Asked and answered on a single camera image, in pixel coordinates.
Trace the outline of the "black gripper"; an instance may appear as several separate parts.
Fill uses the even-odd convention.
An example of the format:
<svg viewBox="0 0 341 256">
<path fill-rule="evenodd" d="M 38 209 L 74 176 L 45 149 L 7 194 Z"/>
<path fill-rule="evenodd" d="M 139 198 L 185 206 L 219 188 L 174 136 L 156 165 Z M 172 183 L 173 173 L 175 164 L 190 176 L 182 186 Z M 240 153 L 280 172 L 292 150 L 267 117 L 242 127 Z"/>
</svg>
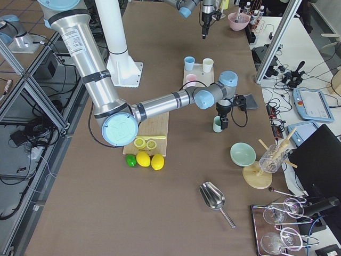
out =
<svg viewBox="0 0 341 256">
<path fill-rule="evenodd" d="M 221 121 L 221 130 L 228 128 L 229 119 L 228 113 L 232 110 L 232 102 L 229 99 L 223 99 L 216 103 L 216 110 Z"/>
<path fill-rule="evenodd" d="M 221 18 L 220 11 L 213 11 L 211 13 L 201 13 L 201 20 L 203 21 L 202 24 L 202 39 L 206 39 L 209 33 L 209 25 L 213 19 L 213 17 L 217 18 L 218 20 Z"/>
</svg>

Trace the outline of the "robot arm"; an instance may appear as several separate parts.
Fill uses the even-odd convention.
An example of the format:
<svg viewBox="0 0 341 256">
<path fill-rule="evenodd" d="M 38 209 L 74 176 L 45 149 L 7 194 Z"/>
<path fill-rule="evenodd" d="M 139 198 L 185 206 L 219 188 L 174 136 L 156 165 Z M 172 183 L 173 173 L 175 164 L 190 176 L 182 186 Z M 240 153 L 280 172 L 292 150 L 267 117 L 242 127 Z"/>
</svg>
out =
<svg viewBox="0 0 341 256">
<path fill-rule="evenodd" d="M 216 7 L 215 1 L 211 0 L 165 0 L 164 2 L 176 8 L 183 18 L 188 18 L 195 8 L 200 6 L 199 14 L 201 18 L 199 20 L 201 20 L 202 23 L 200 22 L 199 24 L 202 28 L 201 33 L 203 39 L 206 39 L 209 34 L 210 23 L 213 16 L 215 16 L 216 21 L 219 21 L 222 15 L 220 9 Z"/>
<path fill-rule="evenodd" d="M 96 1 L 109 59 L 104 61 L 91 32 L 90 14 L 83 1 L 40 1 L 45 24 L 57 31 L 93 101 L 94 117 L 105 141 L 115 147 L 131 143 L 138 124 L 150 117 L 195 103 L 200 109 L 216 106 L 227 126 L 228 107 L 236 93 L 238 76 L 224 71 L 217 82 L 207 87 L 189 87 L 159 98 L 128 104 L 115 89 L 118 82 L 131 82 L 141 68 L 129 56 L 117 1 Z"/>
</svg>

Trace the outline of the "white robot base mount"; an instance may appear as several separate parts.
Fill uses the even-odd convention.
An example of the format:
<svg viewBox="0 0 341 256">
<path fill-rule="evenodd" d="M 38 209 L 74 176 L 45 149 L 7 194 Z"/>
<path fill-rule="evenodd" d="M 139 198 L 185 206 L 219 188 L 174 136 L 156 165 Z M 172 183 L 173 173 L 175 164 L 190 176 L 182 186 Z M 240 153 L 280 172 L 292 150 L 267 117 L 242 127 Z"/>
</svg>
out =
<svg viewBox="0 0 341 256">
<path fill-rule="evenodd" d="M 143 63 L 135 62 L 129 55 L 118 1 L 95 2 L 105 41 L 109 50 L 107 69 L 117 87 L 138 87 Z"/>
</svg>

